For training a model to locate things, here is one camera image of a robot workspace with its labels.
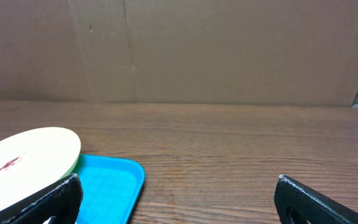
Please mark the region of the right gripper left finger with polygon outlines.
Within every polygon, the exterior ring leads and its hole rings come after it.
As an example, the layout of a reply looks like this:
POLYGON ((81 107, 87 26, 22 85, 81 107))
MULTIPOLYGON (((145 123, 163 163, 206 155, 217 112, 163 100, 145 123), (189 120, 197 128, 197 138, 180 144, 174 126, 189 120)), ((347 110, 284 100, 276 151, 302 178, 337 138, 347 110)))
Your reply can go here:
POLYGON ((78 174, 70 174, 0 209, 0 224, 75 224, 83 199, 78 174))

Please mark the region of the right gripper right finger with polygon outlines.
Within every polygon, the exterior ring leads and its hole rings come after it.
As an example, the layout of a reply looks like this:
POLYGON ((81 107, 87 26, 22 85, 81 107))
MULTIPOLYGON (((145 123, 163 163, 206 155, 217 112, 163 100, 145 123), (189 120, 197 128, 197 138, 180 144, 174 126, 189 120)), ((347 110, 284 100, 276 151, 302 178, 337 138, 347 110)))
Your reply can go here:
POLYGON ((358 224, 358 213, 312 188, 280 175, 274 204, 281 223, 358 224))

